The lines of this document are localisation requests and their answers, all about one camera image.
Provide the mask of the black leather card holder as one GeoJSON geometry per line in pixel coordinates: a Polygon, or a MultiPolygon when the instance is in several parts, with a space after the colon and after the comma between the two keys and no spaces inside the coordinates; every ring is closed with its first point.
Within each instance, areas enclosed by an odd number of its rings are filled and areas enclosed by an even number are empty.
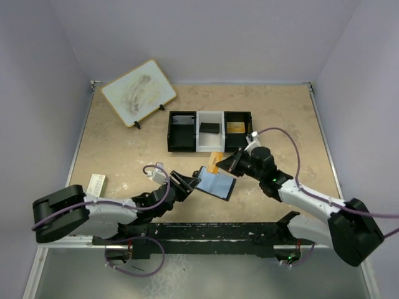
{"type": "Polygon", "coordinates": [[[236,178],[224,173],[209,173],[204,166],[193,172],[193,177],[200,179],[196,189],[226,202],[230,200],[236,184],[236,178]]]}

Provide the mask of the black and white tray organizer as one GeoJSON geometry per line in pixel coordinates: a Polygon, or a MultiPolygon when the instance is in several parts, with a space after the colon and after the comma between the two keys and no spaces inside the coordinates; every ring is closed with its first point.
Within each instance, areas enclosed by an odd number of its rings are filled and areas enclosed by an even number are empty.
{"type": "Polygon", "coordinates": [[[251,112],[171,111],[167,148],[170,153],[232,153],[248,145],[251,112]]]}

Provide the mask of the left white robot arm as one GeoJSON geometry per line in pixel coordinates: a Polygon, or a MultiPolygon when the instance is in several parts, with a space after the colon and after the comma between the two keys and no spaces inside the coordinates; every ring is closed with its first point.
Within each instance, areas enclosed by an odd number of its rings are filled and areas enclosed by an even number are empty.
{"type": "Polygon", "coordinates": [[[128,199],[91,195],[78,184],[44,196],[32,205],[36,242],[46,244],[68,235],[114,239],[133,226],[149,224],[183,202],[201,182],[197,176],[167,173],[161,163],[143,167],[143,173],[159,187],[128,199]]]}

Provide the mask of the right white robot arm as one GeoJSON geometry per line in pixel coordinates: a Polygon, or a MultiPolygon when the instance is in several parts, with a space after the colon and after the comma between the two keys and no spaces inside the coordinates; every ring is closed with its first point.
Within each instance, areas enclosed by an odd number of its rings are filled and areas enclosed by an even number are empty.
{"type": "Polygon", "coordinates": [[[236,177],[249,176],[258,181],[266,196],[303,210],[302,214],[290,212],[277,222],[286,239],[328,246],[353,267],[358,267],[385,240],[362,201],[332,198],[323,202],[320,193],[311,196],[294,177],[277,168],[269,148],[260,146],[251,152],[238,149],[217,162],[216,167],[236,177]]]}

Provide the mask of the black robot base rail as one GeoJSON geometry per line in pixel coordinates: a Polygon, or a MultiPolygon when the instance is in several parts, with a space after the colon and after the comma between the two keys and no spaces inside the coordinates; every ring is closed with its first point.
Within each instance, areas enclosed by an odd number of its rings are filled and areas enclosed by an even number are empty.
{"type": "Polygon", "coordinates": [[[255,255],[294,263],[310,241],[291,236],[287,224],[296,212],[277,222],[148,223],[120,225],[116,236],[94,237],[94,245],[124,246],[133,259],[152,254],[255,255]]]}

